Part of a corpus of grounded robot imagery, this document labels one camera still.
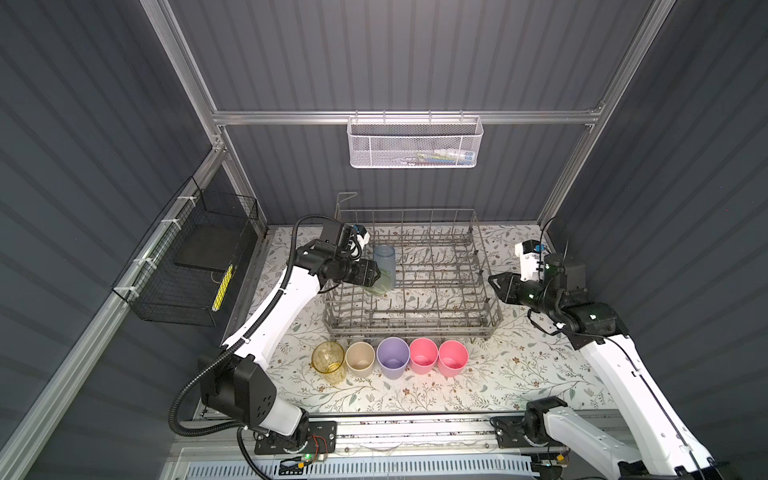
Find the blue transparent cup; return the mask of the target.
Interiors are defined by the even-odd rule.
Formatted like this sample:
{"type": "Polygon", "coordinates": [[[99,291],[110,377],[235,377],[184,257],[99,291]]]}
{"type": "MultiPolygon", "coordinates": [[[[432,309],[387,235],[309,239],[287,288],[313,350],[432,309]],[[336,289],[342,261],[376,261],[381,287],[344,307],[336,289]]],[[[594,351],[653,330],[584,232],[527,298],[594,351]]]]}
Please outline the blue transparent cup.
{"type": "Polygon", "coordinates": [[[377,245],[374,248],[374,261],[380,273],[388,271],[396,283],[396,250],[391,245],[377,245]]]}

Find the pink plastic cup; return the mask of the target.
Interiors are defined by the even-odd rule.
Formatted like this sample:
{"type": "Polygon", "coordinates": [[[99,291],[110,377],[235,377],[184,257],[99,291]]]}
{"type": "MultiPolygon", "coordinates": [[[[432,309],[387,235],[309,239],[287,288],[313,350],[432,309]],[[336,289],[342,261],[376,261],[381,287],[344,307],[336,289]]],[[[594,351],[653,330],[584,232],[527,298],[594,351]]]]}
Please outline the pink plastic cup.
{"type": "Polygon", "coordinates": [[[457,340],[446,340],[438,349],[438,370],[446,378],[461,374],[469,362],[467,347],[457,340]]]}
{"type": "Polygon", "coordinates": [[[417,338],[410,344],[410,369],[418,375],[430,373],[437,363],[439,349],[429,338],[417,338]]]}

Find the green transparent cup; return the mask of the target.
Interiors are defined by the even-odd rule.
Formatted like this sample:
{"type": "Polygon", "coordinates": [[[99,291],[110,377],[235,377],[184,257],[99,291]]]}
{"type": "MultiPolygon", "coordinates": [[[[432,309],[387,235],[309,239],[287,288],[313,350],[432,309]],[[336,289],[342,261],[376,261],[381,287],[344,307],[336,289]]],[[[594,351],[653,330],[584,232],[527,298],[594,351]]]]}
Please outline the green transparent cup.
{"type": "Polygon", "coordinates": [[[370,287],[364,287],[363,290],[374,296],[383,296],[394,288],[395,280],[388,271],[382,271],[380,277],[370,287]]]}

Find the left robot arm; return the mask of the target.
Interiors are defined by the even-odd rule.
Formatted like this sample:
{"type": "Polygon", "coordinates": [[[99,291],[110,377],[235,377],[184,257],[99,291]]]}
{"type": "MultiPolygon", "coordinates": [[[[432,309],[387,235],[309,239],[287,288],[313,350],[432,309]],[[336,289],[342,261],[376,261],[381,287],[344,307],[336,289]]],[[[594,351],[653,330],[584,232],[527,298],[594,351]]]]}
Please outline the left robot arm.
{"type": "Polygon", "coordinates": [[[267,374],[270,360],[299,313],[315,297],[342,284],[371,287],[381,272],[363,256],[370,232],[360,224],[318,215],[318,238],[300,245],[290,238],[289,256],[279,282],[257,310],[221,345],[221,351],[177,394],[168,413],[171,431],[182,437],[202,437],[232,428],[263,430],[282,438],[291,448],[309,435],[308,415],[282,399],[267,374]],[[181,424],[182,401],[198,387],[203,403],[227,415],[210,427],[181,424]]]}

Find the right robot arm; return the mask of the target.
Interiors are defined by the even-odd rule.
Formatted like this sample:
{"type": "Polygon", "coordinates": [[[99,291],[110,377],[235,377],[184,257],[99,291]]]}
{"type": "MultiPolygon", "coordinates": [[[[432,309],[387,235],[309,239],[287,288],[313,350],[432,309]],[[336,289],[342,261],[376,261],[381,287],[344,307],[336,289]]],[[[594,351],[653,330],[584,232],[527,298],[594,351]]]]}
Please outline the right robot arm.
{"type": "Polygon", "coordinates": [[[560,253],[520,256],[520,270],[489,277],[497,298],[542,314],[601,379],[629,428],[628,445],[550,396],[527,403],[520,423],[534,446],[559,443],[606,479],[736,479],[687,428],[645,367],[616,310],[592,301],[585,267],[560,253]]]}

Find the floral table mat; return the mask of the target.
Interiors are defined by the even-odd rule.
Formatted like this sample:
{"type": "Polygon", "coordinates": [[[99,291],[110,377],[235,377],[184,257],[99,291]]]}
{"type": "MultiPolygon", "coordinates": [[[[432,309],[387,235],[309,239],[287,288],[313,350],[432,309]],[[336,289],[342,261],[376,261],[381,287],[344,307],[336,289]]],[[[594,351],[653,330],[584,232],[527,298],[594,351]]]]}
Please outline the floral table mat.
{"type": "Polygon", "coordinates": [[[399,379],[380,368],[364,377],[348,374],[331,385],[311,366],[311,354],[330,336],[324,302],[310,302],[273,354],[268,374],[287,401],[316,413],[448,412],[521,410],[529,400],[557,396],[574,409],[612,409],[607,388],[562,336],[532,327],[525,309],[502,305],[502,322],[488,340],[464,340],[469,362],[446,378],[405,371],[399,379]]]}

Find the beige plastic cup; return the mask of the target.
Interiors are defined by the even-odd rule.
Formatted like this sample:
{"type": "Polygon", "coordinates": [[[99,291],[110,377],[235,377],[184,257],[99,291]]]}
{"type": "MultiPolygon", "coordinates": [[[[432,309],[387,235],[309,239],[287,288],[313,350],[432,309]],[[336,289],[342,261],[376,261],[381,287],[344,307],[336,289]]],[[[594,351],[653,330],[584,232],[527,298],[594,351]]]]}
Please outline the beige plastic cup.
{"type": "Polygon", "coordinates": [[[351,344],[345,354],[345,363],[350,374],[366,378],[371,375],[376,361],[376,352],[373,346],[360,341],[351,344]]]}

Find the purple plastic cup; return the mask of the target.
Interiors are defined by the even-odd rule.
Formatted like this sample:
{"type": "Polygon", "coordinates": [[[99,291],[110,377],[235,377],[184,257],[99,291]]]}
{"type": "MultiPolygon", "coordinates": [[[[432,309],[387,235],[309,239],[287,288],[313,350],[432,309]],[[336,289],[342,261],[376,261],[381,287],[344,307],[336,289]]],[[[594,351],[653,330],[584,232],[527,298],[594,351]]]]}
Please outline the purple plastic cup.
{"type": "Polygon", "coordinates": [[[389,337],[379,343],[376,358],[383,375],[395,380],[403,375],[410,362],[410,347],[402,338],[389,337]]]}

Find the yellow transparent cup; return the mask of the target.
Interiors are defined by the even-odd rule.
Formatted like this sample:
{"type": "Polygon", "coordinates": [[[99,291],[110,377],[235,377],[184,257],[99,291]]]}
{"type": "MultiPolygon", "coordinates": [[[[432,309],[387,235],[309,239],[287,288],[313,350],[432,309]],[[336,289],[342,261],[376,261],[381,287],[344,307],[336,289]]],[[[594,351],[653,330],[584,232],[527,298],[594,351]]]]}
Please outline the yellow transparent cup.
{"type": "Polygon", "coordinates": [[[329,384],[339,384],[346,378],[345,350],[335,341],[319,344],[311,355],[312,368],[329,384]]]}

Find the items in white basket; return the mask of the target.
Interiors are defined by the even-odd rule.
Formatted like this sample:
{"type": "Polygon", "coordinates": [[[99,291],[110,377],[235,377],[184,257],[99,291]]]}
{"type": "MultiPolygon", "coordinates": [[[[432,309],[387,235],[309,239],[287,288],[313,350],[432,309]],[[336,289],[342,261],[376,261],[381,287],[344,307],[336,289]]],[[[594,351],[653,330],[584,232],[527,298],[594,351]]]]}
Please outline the items in white basket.
{"type": "Polygon", "coordinates": [[[398,162],[407,166],[472,168],[476,165],[476,152],[463,149],[437,149],[410,153],[398,159],[398,162]]]}

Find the yellow brush in basket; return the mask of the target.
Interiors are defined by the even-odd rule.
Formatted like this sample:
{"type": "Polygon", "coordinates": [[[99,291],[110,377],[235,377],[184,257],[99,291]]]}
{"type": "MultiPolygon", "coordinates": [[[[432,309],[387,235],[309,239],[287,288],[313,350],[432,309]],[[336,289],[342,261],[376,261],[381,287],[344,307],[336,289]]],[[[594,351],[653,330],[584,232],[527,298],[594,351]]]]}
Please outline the yellow brush in basket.
{"type": "Polygon", "coordinates": [[[233,264],[230,264],[224,272],[221,281],[218,283],[219,287],[211,305],[212,312],[218,312],[221,309],[234,273],[235,267],[233,264]]]}

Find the white mesh wall basket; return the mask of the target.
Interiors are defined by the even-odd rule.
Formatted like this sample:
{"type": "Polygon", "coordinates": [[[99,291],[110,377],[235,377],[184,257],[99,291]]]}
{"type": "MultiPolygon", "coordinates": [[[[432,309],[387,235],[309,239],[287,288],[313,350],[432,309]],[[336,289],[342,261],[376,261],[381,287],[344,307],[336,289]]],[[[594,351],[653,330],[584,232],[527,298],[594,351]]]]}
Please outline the white mesh wall basket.
{"type": "Polygon", "coordinates": [[[398,159],[422,151],[463,149],[476,152],[477,165],[484,126],[478,117],[461,115],[353,116],[346,133],[350,165],[357,169],[471,169],[407,166],[398,159]]]}

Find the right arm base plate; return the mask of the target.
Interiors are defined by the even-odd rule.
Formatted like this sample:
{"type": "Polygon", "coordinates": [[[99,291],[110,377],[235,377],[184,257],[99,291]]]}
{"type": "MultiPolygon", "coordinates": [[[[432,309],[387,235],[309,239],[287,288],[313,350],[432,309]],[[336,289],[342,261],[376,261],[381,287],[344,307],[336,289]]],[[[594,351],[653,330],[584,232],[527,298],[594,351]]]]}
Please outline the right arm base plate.
{"type": "Polygon", "coordinates": [[[500,448],[564,448],[545,432],[537,417],[502,415],[489,420],[500,448]]]}

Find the aluminium mounting rail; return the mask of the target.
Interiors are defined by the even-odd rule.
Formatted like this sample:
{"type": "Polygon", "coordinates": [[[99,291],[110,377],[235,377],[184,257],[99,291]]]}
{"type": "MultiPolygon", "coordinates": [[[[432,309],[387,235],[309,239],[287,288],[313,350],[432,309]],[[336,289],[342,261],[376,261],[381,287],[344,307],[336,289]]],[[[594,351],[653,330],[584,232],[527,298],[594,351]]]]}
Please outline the aluminium mounting rail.
{"type": "MultiPolygon", "coordinates": [[[[625,421],[618,410],[578,410],[587,422],[620,441],[635,446],[625,421]]],[[[522,435],[522,426],[502,427],[502,433],[492,425],[492,418],[503,417],[506,424],[520,424],[524,411],[479,411],[443,413],[363,413],[363,414],[312,414],[313,424],[332,422],[335,429],[317,435],[323,428],[311,427],[312,434],[300,444],[309,453],[331,452],[337,457],[363,456],[366,454],[437,454],[437,453],[484,453],[497,450],[502,433],[509,431],[522,435]]],[[[229,460],[238,459],[240,450],[235,430],[227,430],[205,437],[176,437],[167,461],[182,459],[229,460]]]]}

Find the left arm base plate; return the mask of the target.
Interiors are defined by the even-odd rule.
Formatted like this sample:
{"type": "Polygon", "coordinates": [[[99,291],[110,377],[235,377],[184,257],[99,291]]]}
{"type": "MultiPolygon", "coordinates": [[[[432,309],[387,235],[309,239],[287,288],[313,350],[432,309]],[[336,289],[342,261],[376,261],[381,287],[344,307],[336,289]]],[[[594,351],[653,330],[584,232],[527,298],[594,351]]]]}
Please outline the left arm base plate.
{"type": "Polygon", "coordinates": [[[257,431],[256,455],[299,455],[330,454],[336,449],[338,423],[335,421],[316,421],[309,419],[299,423],[296,431],[290,435],[281,435],[274,431],[257,431]]]}

